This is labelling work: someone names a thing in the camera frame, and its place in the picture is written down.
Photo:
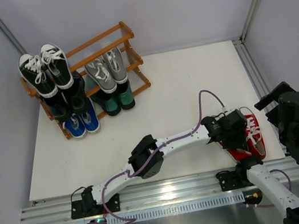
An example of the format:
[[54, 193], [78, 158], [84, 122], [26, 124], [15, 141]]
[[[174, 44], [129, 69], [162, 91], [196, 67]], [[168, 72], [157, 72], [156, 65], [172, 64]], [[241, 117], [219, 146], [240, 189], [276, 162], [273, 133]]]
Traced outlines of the red sneaker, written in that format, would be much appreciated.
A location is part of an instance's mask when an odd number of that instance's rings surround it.
[[248, 151], [252, 155], [258, 156], [260, 159], [264, 159], [266, 157], [266, 148], [258, 120], [250, 108], [243, 106], [239, 109], [247, 119], [246, 142]]
[[221, 147], [226, 150], [229, 155], [236, 161], [250, 157], [252, 153], [248, 149], [247, 139], [245, 137], [237, 138], [236, 140], [224, 139], [219, 141]]

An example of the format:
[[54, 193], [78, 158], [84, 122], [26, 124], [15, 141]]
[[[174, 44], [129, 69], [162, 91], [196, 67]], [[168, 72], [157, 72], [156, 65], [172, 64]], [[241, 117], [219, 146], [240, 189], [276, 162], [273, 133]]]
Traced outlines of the grey sneaker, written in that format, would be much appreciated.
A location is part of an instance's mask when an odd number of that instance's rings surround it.
[[110, 94], [116, 90], [117, 83], [113, 80], [100, 58], [95, 58], [93, 61], [85, 64], [84, 70], [105, 93]]
[[126, 83], [128, 81], [127, 70], [118, 47], [114, 47], [104, 53], [103, 58], [115, 82], [118, 84]]

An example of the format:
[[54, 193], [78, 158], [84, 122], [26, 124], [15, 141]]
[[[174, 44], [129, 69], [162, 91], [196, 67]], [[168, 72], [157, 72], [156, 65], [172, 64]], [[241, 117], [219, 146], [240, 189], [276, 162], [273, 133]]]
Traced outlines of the blue sneaker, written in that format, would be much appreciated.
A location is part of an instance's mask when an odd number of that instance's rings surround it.
[[76, 114], [73, 114], [70, 119], [64, 121], [62, 123], [62, 127], [76, 139], [82, 138], [86, 134], [85, 126], [82, 120]]
[[96, 115], [94, 103], [88, 100], [88, 109], [85, 113], [80, 115], [82, 122], [84, 123], [85, 129], [89, 133], [95, 133], [100, 129], [100, 121]]

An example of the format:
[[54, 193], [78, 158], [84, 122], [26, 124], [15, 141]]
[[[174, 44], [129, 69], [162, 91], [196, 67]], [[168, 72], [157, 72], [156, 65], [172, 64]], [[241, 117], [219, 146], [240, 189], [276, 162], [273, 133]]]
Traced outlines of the black loafer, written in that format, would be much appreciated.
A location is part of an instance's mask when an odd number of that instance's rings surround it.
[[51, 98], [42, 97], [41, 100], [44, 102], [52, 116], [59, 122], [65, 122], [71, 118], [72, 110], [68, 103], [64, 100], [60, 91]]
[[71, 110], [77, 115], [82, 115], [89, 110], [91, 102], [84, 92], [85, 82], [82, 76], [77, 71], [71, 74], [73, 84], [70, 88], [63, 90], [63, 95]]

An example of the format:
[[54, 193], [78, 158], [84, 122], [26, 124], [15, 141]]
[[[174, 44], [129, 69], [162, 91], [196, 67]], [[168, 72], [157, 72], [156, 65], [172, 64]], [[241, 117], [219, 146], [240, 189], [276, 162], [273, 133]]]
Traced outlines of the black sneaker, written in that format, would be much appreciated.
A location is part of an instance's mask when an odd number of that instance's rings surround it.
[[40, 54], [43, 64], [50, 71], [57, 87], [62, 90], [69, 89], [74, 79], [65, 52], [58, 46], [47, 43], [41, 46]]
[[40, 96], [51, 98], [57, 94], [58, 88], [45, 73], [43, 63], [38, 55], [23, 54], [18, 63], [22, 78], [35, 87]]

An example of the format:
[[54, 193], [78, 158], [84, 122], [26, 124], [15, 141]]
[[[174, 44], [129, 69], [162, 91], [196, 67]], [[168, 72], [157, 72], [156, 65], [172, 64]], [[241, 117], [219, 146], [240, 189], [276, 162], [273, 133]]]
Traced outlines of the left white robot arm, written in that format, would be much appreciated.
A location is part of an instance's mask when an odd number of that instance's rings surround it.
[[155, 176], [163, 161], [181, 151], [213, 142], [223, 149], [243, 149], [247, 145], [246, 128], [247, 119], [236, 109], [204, 117], [194, 128], [173, 136], [155, 139], [151, 134], [147, 135], [116, 175], [98, 185], [82, 187], [80, 200], [71, 201], [72, 213], [81, 213], [81, 217], [101, 214], [100, 207], [119, 191], [135, 180]]

